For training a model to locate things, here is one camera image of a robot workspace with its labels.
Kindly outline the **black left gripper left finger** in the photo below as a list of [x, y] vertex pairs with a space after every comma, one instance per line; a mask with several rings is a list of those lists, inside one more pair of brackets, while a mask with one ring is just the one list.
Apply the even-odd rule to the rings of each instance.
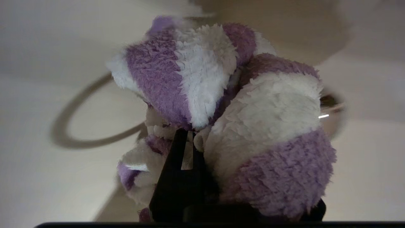
[[183, 170], [188, 132], [176, 131], [149, 204], [154, 222], [182, 222], [185, 209], [216, 203], [219, 188], [207, 170], [204, 154], [191, 146], [192, 169]]

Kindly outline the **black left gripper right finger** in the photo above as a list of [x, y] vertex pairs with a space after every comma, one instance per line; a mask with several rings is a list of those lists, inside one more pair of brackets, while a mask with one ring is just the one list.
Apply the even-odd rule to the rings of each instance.
[[317, 205], [301, 216], [301, 222], [321, 222], [326, 214], [326, 204], [320, 199]]

